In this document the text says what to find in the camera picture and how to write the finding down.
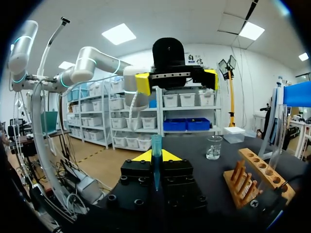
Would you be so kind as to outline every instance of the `white storage bin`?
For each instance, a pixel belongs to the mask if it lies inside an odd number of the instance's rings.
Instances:
[[[213,91],[199,91],[200,105],[201,106],[213,106],[214,105],[214,93]]]
[[[93,104],[92,103],[82,103],[81,104],[81,111],[82,112],[93,111]]]
[[[94,86],[90,86],[89,88],[89,96],[95,96],[96,95],[96,89]]]
[[[142,120],[141,120],[141,118],[132,118],[131,121],[132,121],[131,122],[132,123],[132,129],[140,129],[142,127]],[[127,127],[130,128],[129,127],[129,125],[130,125],[130,118],[126,119],[126,124],[127,124]]]
[[[119,92],[123,90],[123,80],[111,82],[111,92]]]
[[[98,141],[104,138],[103,131],[91,131],[89,132],[89,135],[91,137],[91,140],[94,140],[94,141]]]
[[[126,137],[127,146],[129,148],[138,148],[137,135],[129,135]]]
[[[102,95],[102,84],[101,83],[95,86],[95,95],[96,96]]]
[[[83,126],[88,126],[88,117],[82,117],[81,120]]]
[[[125,137],[114,137],[115,144],[117,147],[126,147],[126,138]]]
[[[244,141],[245,130],[239,127],[225,127],[224,128],[224,139],[230,143],[240,143]]]
[[[155,129],[157,126],[156,117],[142,117],[142,127],[144,129]]]
[[[73,105],[73,106],[72,106],[72,112],[73,112],[73,113],[76,113],[76,112],[77,112],[77,109],[76,109],[77,107],[78,107],[78,105]]]
[[[115,98],[110,100],[110,109],[111,110],[124,109],[123,98]]]
[[[137,139],[139,148],[147,151],[151,147],[151,138],[148,137],[140,137]]]
[[[193,107],[195,93],[179,94],[182,107]]]
[[[164,95],[164,106],[169,108],[177,107],[177,94]]]
[[[102,110],[102,101],[94,101],[93,102],[94,111],[101,111]]]
[[[130,109],[130,106],[127,106],[125,103],[125,98],[123,98],[123,105],[124,105],[124,109]]]
[[[103,124],[103,119],[100,116],[88,117],[89,126],[98,126]]]
[[[89,135],[89,131],[84,130],[83,131],[83,136],[85,139],[91,139],[90,135]]]
[[[112,128],[114,129],[123,129],[126,127],[125,118],[111,118]]]

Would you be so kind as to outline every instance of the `yellow bracket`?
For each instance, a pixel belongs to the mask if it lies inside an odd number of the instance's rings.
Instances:
[[[151,95],[150,91],[151,88],[148,79],[149,75],[150,75],[149,73],[142,73],[135,75],[137,91],[147,96]]]
[[[141,161],[145,160],[147,162],[151,162],[151,157],[152,157],[152,150],[148,150],[145,153],[141,154],[140,156],[136,157],[135,159],[132,159],[132,161]],[[166,150],[162,150],[162,159],[164,162],[173,160],[173,161],[180,161],[182,159],[178,158],[177,156],[169,153]]]
[[[218,90],[218,74],[216,70],[214,69],[205,69],[204,70],[206,73],[211,73],[215,75],[215,90]]]

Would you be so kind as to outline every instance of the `cable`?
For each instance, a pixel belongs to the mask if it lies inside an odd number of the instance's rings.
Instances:
[[[285,181],[280,187],[276,188],[275,191],[276,191],[276,190],[280,190],[282,187],[284,187],[285,185],[287,185],[289,182],[292,182],[292,181],[294,181],[294,180],[296,180],[296,179],[300,179],[300,178],[302,178],[302,177],[303,177],[302,174],[291,177],[290,179],[288,179],[287,181]]]
[[[131,107],[130,107],[130,112],[129,112],[129,129],[131,129],[133,132],[135,132],[137,130],[137,127],[138,127],[138,118],[140,116],[140,111],[138,111],[137,113],[137,121],[136,121],[136,126],[134,128],[132,128],[132,113],[133,113],[133,108],[134,108],[134,105],[135,105],[135,101],[136,101],[136,98],[138,96],[138,91],[135,92],[134,94],[134,97],[132,99],[132,103],[131,103]]]
[[[244,95],[243,77],[242,77],[242,75],[243,75],[243,58],[242,58],[242,50],[241,50],[239,38],[238,38],[238,43],[239,43],[239,47],[240,47],[240,55],[241,55],[241,63],[242,63],[242,73],[241,73],[239,63],[237,62],[238,71],[239,71],[239,75],[240,75],[240,81],[241,81],[241,88],[242,88],[242,128],[245,128],[247,125],[247,116],[246,116],[246,111],[245,111],[245,95]],[[231,46],[231,50],[232,50],[233,56],[236,57],[232,46]]]

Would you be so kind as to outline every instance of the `black cable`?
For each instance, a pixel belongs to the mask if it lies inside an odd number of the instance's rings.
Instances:
[[[285,181],[280,187],[276,188],[275,191],[282,189],[282,188],[283,188],[285,185],[287,185],[289,182],[292,182],[292,181],[294,181],[294,180],[296,180],[296,179],[300,179],[300,178],[302,178],[302,177],[303,177],[302,174],[291,177],[290,179],[288,179],[287,181]]]

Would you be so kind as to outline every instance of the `ceiling light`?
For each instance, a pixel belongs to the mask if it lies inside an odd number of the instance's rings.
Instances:
[[[307,55],[307,53],[303,53],[302,55],[299,56],[301,61],[306,61],[309,59],[309,56]]]
[[[247,22],[239,35],[251,40],[257,40],[263,32],[264,29],[260,26]]]
[[[136,36],[124,23],[103,32],[102,35],[114,45],[119,45],[126,41],[136,39]]]
[[[74,66],[75,64],[74,63],[71,63],[71,62],[62,62],[62,64],[59,65],[58,68],[61,68],[61,69],[68,69],[72,66]]]

